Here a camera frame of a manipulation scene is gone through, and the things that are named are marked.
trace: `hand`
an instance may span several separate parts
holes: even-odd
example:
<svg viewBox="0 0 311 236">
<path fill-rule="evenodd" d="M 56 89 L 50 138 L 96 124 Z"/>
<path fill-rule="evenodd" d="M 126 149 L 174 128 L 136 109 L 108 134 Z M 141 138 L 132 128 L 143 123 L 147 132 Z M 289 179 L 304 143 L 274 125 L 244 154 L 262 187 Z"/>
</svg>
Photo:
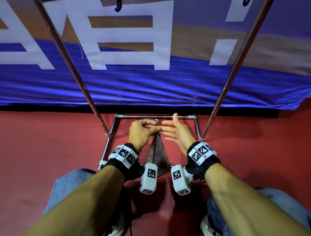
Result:
<svg viewBox="0 0 311 236">
<path fill-rule="evenodd" d="M 161 126 L 159 134 L 167 136 L 165 140 L 177 143 L 182 153 L 187 156 L 189 147 L 196 142 L 188 126 L 179 122 L 177 113 L 173 115 L 173 120 L 164 120 L 162 124 L 170 126 Z"/>
<path fill-rule="evenodd" d="M 134 121 L 130 127 L 128 135 L 128 142 L 132 143 L 138 151 L 141 153 L 142 148 L 146 146 L 151 135 L 160 130 L 160 126 L 156 126 L 158 122 L 155 120 L 138 120 Z"/>
</svg>

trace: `red carpet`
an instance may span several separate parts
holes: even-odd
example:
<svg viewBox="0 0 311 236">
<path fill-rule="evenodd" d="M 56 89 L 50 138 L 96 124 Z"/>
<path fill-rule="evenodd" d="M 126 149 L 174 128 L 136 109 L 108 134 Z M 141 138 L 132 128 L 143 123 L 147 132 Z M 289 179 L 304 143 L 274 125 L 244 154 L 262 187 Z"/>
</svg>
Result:
<svg viewBox="0 0 311 236">
<path fill-rule="evenodd" d="M 108 127 L 113 116 L 103 114 Z M 199 117 L 201 130 L 207 118 Z M 278 119 L 217 116 L 205 140 L 248 184 L 278 188 L 311 210 L 310 120 L 309 100 L 298 111 L 280 112 Z M 127 142 L 131 122 L 121 120 L 112 148 Z M 186 122 L 194 131 L 193 122 Z M 41 217 L 57 177 L 78 168 L 97 169 L 106 138 L 93 114 L 3 111 L 0 130 L 0 234 L 21 235 Z M 163 143 L 171 164 L 186 163 L 177 145 Z M 153 195 L 140 194 L 137 187 L 131 191 L 134 236 L 198 235 L 206 186 L 179 197 L 165 175 Z"/>
</svg>

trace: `left hand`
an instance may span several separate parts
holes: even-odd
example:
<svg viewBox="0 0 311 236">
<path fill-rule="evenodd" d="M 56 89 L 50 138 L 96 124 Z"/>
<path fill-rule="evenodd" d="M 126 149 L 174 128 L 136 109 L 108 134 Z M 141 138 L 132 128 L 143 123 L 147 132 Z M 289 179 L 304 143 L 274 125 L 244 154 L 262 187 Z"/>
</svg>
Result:
<svg viewBox="0 0 311 236">
<path fill-rule="evenodd" d="M 149 119 L 138 120 L 132 123 L 128 142 L 134 145 L 138 153 L 141 153 L 142 148 L 146 146 L 150 136 L 160 130 L 160 126 L 156 126 L 157 124 L 158 122 L 155 120 Z"/>
</svg>

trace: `right hand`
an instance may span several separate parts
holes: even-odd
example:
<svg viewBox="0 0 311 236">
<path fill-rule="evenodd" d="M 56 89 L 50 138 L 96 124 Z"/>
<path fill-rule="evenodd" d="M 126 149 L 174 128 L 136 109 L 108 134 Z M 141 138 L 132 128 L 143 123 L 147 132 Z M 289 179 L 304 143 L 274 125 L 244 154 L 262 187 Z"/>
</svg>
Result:
<svg viewBox="0 0 311 236">
<path fill-rule="evenodd" d="M 173 115 L 173 120 L 164 120 L 162 124 L 169 126 L 161 126 L 159 134 L 165 135 L 165 140 L 177 143 L 182 153 L 187 156 L 189 147 L 196 142 L 189 128 L 179 122 L 177 113 Z"/>
</svg>

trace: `wrist strap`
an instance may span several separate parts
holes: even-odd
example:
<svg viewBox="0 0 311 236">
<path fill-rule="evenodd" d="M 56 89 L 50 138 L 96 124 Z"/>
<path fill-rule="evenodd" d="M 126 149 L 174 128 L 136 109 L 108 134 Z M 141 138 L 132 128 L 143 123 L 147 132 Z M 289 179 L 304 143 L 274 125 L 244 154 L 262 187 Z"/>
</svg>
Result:
<svg viewBox="0 0 311 236">
<path fill-rule="evenodd" d="M 189 147 L 187 155 L 200 166 L 206 159 L 212 155 L 216 156 L 217 153 L 207 143 L 198 141 Z"/>
<path fill-rule="evenodd" d="M 129 169 L 132 164 L 138 158 L 138 152 L 131 143 L 126 143 L 124 145 L 119 145 L 116 149 L 109 155 L 108 160 L 115 158 L 121 161 L 122 164 Z"/>
</svg>

